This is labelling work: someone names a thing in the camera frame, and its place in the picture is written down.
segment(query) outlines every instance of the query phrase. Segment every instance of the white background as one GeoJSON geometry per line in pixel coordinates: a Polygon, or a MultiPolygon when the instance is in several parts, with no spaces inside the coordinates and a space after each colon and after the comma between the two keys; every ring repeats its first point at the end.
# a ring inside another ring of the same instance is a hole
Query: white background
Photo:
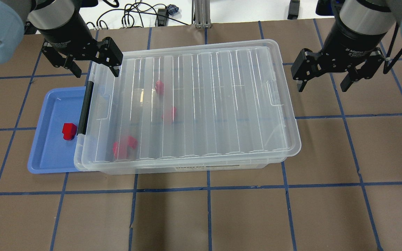
{"type": "MultiPolygon", "coordinates": [[[[179,13],[170,16],[185,23],[191,24],[192,2],[191,0],[142,0],[150,5],[163,3],[165,5],[174,4],[179,7],[179,13]]],[[[299,19],[321,18],[315,14],[318,0],[300,0],[299,19]]],[[[212,23],[232,23],[232,22],[251,22],[285,20],[288,16],[288,6],[290,0],[210,0],[210,19],[212,23]]],[[[120,8],[127,3],[134,3],[134,0],[119,0],[120,8]]],[[[96,23],[97,18],[107,10],[112,9],[106,3],[99,0],[99,5],[92,8],[81,8],[80,14],[85,22],[96,23]]],[[[112,11],[105,14],[102,20],[107,22],[110,29],[121,28],[121,17],[123,11],[112,11]]],[[[132,13],[136,20],[135,25],[140,25],[137,13],[132,13]]],[[[154,15],[142,15],[145,27],[155,26],[156,17],[154,15]]],[[[169,20],[169,25],[181,25],[169,20]]]]}

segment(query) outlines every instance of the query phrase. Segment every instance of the translucent plastic container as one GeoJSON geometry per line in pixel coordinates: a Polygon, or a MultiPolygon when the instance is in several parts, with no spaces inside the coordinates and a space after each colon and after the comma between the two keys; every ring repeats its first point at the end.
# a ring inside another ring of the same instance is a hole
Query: translucent plastic container
{"type": "Polygon", "coordinates": [[[115,78],[93,64],[88,126],[74,157],[79,170],[261,168],[300,151],[273,40],[125,52],[120,70],[115,78]]]}

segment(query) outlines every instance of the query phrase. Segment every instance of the blue tray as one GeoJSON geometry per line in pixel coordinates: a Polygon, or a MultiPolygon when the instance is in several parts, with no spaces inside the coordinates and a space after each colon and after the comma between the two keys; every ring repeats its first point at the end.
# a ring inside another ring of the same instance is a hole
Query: blue tray
{"type": "Polygon", "coordinates": [[[31,173],[78,172],[74,167],[77,135],[63,139],[64,123],[79,124],[85,87],[50,90],[44,98],[27,169],[31,173]]]}

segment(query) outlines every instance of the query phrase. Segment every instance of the black connector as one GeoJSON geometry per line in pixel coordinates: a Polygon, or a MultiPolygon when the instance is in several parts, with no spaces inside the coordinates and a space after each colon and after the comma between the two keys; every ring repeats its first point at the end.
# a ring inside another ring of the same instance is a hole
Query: black connector
{"type": "Polygon", "coordinates": [[[169,11],[166,8],[160,8],[158,9],[158,14],[162,16],[156,16],[155,26],[167,26],[169,23],[169,11]]]}
{"type": "Polygon", "coordinates": [[[299,17],[300,0],[291,0],[289,3],[288,19],[297,19],[299,17]]]}

